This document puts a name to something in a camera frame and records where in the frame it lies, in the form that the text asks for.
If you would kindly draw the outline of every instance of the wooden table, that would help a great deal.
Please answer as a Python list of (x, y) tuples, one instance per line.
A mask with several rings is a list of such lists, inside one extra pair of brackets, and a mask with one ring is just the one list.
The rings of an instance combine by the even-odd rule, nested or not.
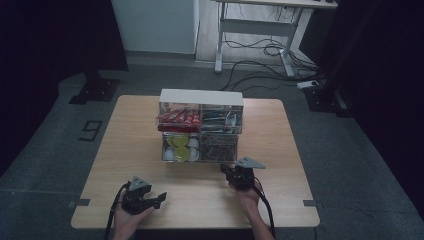
[[(119, 188), (134, 175), (152, 184), (146, 198), (167, 192), (161, 208), (143, 229), (250, 228), (238, 199), (219, 164), (169, 163), (161, 160), (162, 136), (155, 117), (158, 96), (121, 96), (106, 129), (81, 199), (72, 218), (74, 228), (105, 228)], [(269, 200), (275, 227), (315, 227), (319, 216), (297, 151), (284, 106), (276, 99), (244, 99), (244, 129), (238, 157), (266, 165), (255, 170)], [(263, 219), (269, 224), (264, 204)]]

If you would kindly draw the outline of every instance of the human hand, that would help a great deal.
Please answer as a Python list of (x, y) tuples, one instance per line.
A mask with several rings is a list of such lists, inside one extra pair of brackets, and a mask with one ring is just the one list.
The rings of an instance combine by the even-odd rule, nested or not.
[(154, 207), (150, 207), (140, 214), (131, 215), (122, 209), (124, 195), (125, 190), (119, 196), (119, 201), (115, 208), (113, 240), (128, 240), (134, 234), (140, 222), (150, 216), (155, 210)]
[[(259, 195), (252, 188), (249, 188), (248, 190), (243, 191), (243, 190), (237, 190), (231, 184), (228, 184), (228, 186), (230, 186), (230, 188), (235, 191), (247, 218), (251, 219), (252, 217), (258, 217), (259, 216), (259, 210), (258, 210)], [(255, 181), (255, 187), (259, 191), (262, 191), (261, 185), (257, 181)]]

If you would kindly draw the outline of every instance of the white box lid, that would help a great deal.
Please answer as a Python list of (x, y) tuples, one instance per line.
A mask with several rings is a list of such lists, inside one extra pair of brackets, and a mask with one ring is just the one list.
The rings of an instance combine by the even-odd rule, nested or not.
[(241, 92), (162, 89), (159, 102), (243, 106)]

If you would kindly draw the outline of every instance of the dark curtain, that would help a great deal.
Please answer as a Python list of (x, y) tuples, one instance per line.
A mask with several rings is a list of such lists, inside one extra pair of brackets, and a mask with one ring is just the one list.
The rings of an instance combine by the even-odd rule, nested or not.
[(344, 0), (321, 59), (424, 219), (423, 12), (418, 0)]
[(0, 1), (0, 173), (43, 122), (59, 82), (87, 70), (128, 70), (110, 1)]

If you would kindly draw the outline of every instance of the desk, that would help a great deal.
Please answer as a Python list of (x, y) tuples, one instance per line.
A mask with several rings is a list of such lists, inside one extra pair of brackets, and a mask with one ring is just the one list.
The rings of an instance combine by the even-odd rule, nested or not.
[[(118, 99), (81, 194), (91, 201), (76, 208), (72, 226), (106, 228), (117, 191), (137, 175), (152, 184), (147, 198), (168, 193), (161, 208), (140, 228), (250, 228), (219, 164), (161, 160), (162, 135), (155, 125), (158, 102), (158, 96)], [(238, 155), (266, 165), (266, 169), (255, 170), (255, 175), (271, 204), (275, 227), (317, 226), (316, 208), (303, 203), (312, 200), (312, 194), (283, 104), (276, 99), (244, 99), (244, 104)], [(262, 203), (260, 211), (269, 224)]]
[[(244, 34), (258, 34), (258, 35), (270, 35), (270, 36), (281, 36), (287, 37), (285, 48), (280, 50), (280, 56), (284, 64), (284, 68), (289, 77), (293, 77), (293, 69), (291, 67), (291, 61), (288, 53), (293, 42), (294, 35), (296, 33), (297, 26), (299, 24), (300, 16), (304, 8), (324, 8), (324, 9), (335, 9), (337, 3), (327, 3), (325, 0), (214, 0), (221, 4), (221, 17), (219, 23), (219, 38), (218, 45), (216, 47), (215, 55), (215, 72), (220, 73), (222, 71), (222, 36), (224, 32), (231, 33), (244, 33)], [(274, 5), (274, 6), (286, 6), (295, 7), (296, 15), (291, 23), (280, 23), (280, 22), (265, 22), (265, 21), (252, 21), (242, 19), (228, 19), (225, 18), (225, 5), (228, 3), (240, 3), (240, 4), (259, 4), (259, 5)]]

